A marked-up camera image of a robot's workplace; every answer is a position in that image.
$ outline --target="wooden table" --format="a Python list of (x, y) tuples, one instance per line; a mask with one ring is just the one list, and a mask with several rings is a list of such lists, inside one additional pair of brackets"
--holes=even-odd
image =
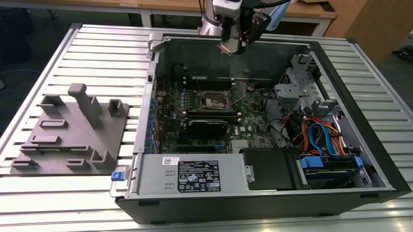
[[(200, 16), (198, 0), (142, 0), (140, 8), (150, 9), (152, 15), (184, 15)], [(331, 20), (337, 18), (335, 12), (326, 12), (318, 3), (297, 2), (290, 4), (282, 21), (302, 22), (317, 24), (313, 36), (323, 36)], [(144, 19), (147, 22), (144, 27), (151, 27), (151, 19)]]
[[(135, 13), (142, 15), (144, 27), (152, 27), (152, 15), (200, 16), (198, 0), (0, 0), (0, 6)], [(297, 2), (289, 6), (282, 21), (317, 24), (313, 36), (323, 36), (334, 18), (337, 13), (326, 12), (319, 4)]]

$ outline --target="blue latch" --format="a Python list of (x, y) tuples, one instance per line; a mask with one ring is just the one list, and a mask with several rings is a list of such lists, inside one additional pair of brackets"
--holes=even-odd
[(144, 141), (144, 147), (150, 147), (150, 145), (151, 145), (151, 142), (150, 142), (150, 140), (147, 139), (147, 140)]
[(112, 172), (111, 180), (112, 181), (124, 181), (124, 172)]
[(306, 156), (299, 160), (302, 168), (322, 168), (323, 164), (321, 157), (318, 156)]
[(358, 156), (355, 156), (355, 164), (357, 164), (357, 167), (361, 168), (362, 167), (362, 160)]

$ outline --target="warning label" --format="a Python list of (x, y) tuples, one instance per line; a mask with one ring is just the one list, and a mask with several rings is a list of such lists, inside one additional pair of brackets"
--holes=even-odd
[(179, 192), (220, 191), (218, 161), (180, 161), (178, 190)]

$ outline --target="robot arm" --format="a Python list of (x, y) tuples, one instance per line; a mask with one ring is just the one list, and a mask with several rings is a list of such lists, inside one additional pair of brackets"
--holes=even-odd
[(259, 39), (271, 21), (259, 9), (289, 1), (264, 3), (259, 0), (210, 0), (200, 34), (219, 35), (222, 51), (228, 55), (242, 54), (246, 45)]

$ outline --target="floor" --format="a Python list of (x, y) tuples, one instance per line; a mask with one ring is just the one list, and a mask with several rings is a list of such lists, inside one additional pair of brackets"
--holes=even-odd
[[(15, 69), (41, 71), (59, 46), (69, 25), (75, 22), (117, 26), (131, 26), (131, 24), (132, 26), (142, 25), (139, 15), (59, 11), (57, 19), (51, 19), (45, 10), (32, 9), (31, 11), (29, 17), (36, 30), (27, 36), (27, 42), (33, 56), (20, 64), (0, 63), (0, 80), (5, 84), (4, 88), (0, 89), (0, 135), (39, 77), (36, 72), (1, 73)], [(194, 29), (200, 25), (198, 17), (168, 15), (162, 18), (160, 16), (155, 16), (154, 21), (155, 26), (163, 28)], [(287, 23), (281, 24), (276, 33), (285, 33), (286, 28), (291, 28), (291, 25)], [(405, 102), (413, 108), (413, 81), (410, 80), (413, 77), (413, 61), (407, 59), (401, 60), (397, 54), (391, 54), (381, 66), (381, 71)]]

